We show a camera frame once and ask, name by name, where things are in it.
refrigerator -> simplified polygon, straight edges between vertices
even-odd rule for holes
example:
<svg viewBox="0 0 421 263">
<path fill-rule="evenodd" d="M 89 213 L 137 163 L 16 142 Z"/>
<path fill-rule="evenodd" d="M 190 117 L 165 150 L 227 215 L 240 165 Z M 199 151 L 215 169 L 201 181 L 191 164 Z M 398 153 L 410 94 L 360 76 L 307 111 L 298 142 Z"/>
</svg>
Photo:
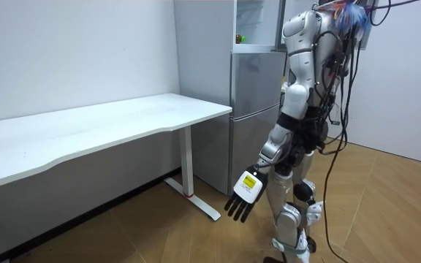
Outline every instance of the refrigerator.
<svg viewBox="0 0 421 263">
<path fill-rule="evenodd" d="M 208 101 L 227 96 L 233 108 L 229 115 L 191 127 L 194 174 L 224 194 L 231 194 L 245 169 L 256 163 L 276 124 L 285 59 L 281 52 L 234 53 L 229 88 L 187 90 Z"/>
</svg>

white wall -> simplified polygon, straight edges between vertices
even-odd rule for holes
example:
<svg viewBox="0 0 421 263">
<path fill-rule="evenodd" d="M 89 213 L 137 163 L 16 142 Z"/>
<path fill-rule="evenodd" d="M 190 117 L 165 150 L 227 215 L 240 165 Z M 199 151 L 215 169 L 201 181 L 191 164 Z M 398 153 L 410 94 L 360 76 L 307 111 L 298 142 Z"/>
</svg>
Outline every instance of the white wall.
<svg viewBox="0 0 421 263">
<path fill-rule="evenodd" d="M 172 1 L 0 0 L 0 119 L 179 92 Z M 155 134 L 0 187 L 0 253 L 180 166 Z"/>
<path fill-rule="evenodd" d="M 0 119 L 166 92 L 172 1 L 0 0 Z"/>
<path fill-rule="evenodd" d="M 350 109 L 349 141 L 421 161 L 421 1 L 393 8 L 373 28 Z"/>
</svg>

wooden floor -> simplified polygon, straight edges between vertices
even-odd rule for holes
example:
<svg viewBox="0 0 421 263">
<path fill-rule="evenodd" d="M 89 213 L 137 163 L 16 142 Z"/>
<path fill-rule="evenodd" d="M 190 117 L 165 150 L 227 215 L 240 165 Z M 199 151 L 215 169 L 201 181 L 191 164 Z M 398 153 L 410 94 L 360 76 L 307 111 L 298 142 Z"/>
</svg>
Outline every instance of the wooden floor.
<svg viewBox="0 0 421 263">
<path fill-rule="evenodd" d="M 308 179 L 318 200 L 331 156 L 316 155 Z M 421 163 L 356 145 L 339 155 L 327 195 L 329 233 L 348 262 L 421 262 Z M 227 197 L 196 179 L 196 194 L 223 215 L 213 222 L 164 183 L 12 262 L 252 263 L 280 259 L 271 245 L 267 198 L 244 224 L 224 213 Z M 312 229 L 311 263 L 339 262 L 324 222 Z"/>
</svg>

baseboard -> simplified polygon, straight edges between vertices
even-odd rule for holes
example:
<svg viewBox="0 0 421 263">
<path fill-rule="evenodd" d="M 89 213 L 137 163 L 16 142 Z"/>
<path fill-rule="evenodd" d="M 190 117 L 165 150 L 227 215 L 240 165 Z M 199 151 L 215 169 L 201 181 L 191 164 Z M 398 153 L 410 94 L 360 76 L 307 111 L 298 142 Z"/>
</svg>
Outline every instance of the baseboard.
<svg viewBox="0 0 421 263">
<path fill-rule="evenodd" d="M 131 199 L 132 197 L 137 196 L 138 194 L 158 185 L 159 183 L 163 182 L 164 179 L 172 177 L 174 175 L 177 175 L 181 172 L 181 167 L 174 169 L 173 171 L 170 171 L 168 173 L 166 173 L 165 175 L 160 176 L 157 179 L 154 179 L 142 186 L 137 187 L 136 189 L 129 191 L 123 195 L 120 195 L 119 197 L 116 197 L 113 200 L 110 200 L 106 203 L 104 203 L 103 205 L 100 205 L 98 207 L 95 207 L 94 209 L 76 217 L 73 218 L 72 220 L 69 220 L 66 223 L 63 223 L 51 230 L 46 231 L 45 233 L 32 238 L 31 240 L 22 243 L 18 246 L 16 246 L 15 248 L 12 248 L 2 254 L 0 254 L 0 263 L 3 262 L 6 259 L 14 259 L 17 256 L 20 256 L 28 251 L 30 251 L 31 249 L 36 248 L 37 246 L 53 239 L 54 237 L 57 237 L 65 232 L 67 232 L 70 229 L 73 229 L 74 227 L 94 218 L 95 216 L 98 216 L 101 213 L 104 213 L 106 211 L 108 211 L 109 209 L 121 204 L 122 202 L 125 202 L 129 199 Z"/>
</svg>

freezer drawer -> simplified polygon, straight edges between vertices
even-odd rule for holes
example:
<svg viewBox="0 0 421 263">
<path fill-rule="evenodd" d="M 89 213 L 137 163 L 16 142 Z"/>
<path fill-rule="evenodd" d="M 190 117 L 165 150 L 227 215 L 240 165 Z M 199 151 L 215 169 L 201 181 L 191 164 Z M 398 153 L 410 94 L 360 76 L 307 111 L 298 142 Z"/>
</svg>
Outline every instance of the freezer drawer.
<svg viewBox="0 0 421 263">
<path fill-rule="evenodd" d="M 278 105 L 251 117 L 230 122 L 232 131 L 230 152 L 229 194 L 245 169 L 256 163 L 270 130 L 276 125 Z"/>
<path fill-rule="evenodd" d="M 232 54 L 232 117 L 258 113 L 278 104 L 285 53 Z"/>
</svg>

